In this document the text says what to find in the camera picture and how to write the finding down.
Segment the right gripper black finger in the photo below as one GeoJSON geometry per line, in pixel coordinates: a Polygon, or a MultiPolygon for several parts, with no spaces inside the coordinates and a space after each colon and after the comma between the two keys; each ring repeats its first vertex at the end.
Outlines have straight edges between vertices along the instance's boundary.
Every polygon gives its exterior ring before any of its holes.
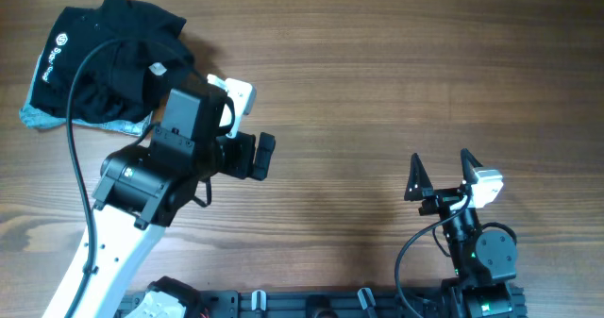
{"type": "Polygon", "coordinates": [[[482,164],[474,157],[474,155],[467,149],[461,150],[461,168],[463,180],[468,184],[475,184],[478,181],[478,177],[475,175],[474,169],[480,168],[482,164]]]}
{"type": "Polygon", "coordinates": [[[404,199],[406,201],[422,201],[433,195],[433,186],[427,171],[417,153],[411,155],[410,175],[406,186],[404,199]]]}

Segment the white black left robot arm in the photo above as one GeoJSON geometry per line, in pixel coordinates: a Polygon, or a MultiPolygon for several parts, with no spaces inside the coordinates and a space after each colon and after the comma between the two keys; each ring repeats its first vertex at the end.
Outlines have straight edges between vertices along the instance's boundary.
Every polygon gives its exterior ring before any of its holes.
{"type": "Polygon", "coordinates": [[[256,95],[235,80],[224,89],[174,89],[161,122],[145,131],[151,142],[134,142],[103,161],[87,228],[45,316],[112,315],[176,213],[190,202],[210,204],[196,196],[198,185],[209,189],[216,174],[268,176],[275,137],[239,130],[256,95]]]}

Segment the black t-shirt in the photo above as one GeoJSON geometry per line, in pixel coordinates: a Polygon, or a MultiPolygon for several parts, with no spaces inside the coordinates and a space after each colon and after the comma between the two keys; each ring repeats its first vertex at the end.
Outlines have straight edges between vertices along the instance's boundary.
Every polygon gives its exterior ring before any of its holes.
{"type": "Polygon", "coordinates": [[[104,0],[97,10],[111,39],[103,49],[108,116],[139,122],[190,74],[193,52],[179,38],[186,20],[138,0],[104,0]]]}

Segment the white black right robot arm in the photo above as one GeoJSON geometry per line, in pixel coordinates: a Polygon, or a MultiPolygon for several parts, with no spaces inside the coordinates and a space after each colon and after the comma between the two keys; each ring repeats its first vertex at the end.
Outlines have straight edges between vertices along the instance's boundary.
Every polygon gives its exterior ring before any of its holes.
{"type": "Polygon", "coordinates": [[[478,210],[493,203],[503,189],[503,175],[484,167],[467,150],[461,151],[462,181],[457,187],[437,190],[419,158],[411,155],[404,199],[421,203],[421,216],[439,220],[415,233],[397,255],[394,280],[402,308],[412,317],[516,317],[509,281],[516,278],[518,238],[499,222],[481,223],[478,210]],[[400,279],[401,261],[409,248],[427,233],[443,230],[455,276],[444,279],[436,293],[414,307],[400,279]]]}

